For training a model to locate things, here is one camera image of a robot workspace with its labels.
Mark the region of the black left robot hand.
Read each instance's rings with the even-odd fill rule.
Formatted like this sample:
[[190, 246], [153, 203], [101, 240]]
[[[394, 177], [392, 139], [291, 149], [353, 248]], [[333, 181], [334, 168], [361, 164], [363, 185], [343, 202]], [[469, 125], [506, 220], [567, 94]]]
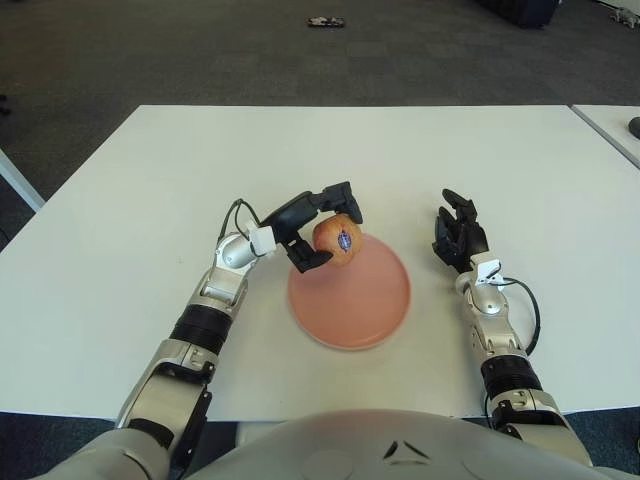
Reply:
[[299, 234], [299, 230], [315, 219], [319, 212], [346, 214], [354, 223], [363, 223], [348, 181], [328, 186], [316, 194], [302, 192], [258, 223], [259, 227], [271, 228], [275, 243], [284, 247], [300, 273], [318, 268], [332, 258], [329, 252], [314, 250]]

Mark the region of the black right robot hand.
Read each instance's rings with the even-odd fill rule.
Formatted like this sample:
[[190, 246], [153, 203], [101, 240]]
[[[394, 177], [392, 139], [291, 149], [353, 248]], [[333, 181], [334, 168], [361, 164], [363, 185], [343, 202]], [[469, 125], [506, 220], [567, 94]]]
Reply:
[[471, 272], [475, 285], [500, 283], [501, 263], [490, 253], [473, 201], [450, 189], [443, 189], [442, 196], [455, 214], [452, 215], [445, 207], [439, 208], [432, 243], [434, 253], [458, 274]]

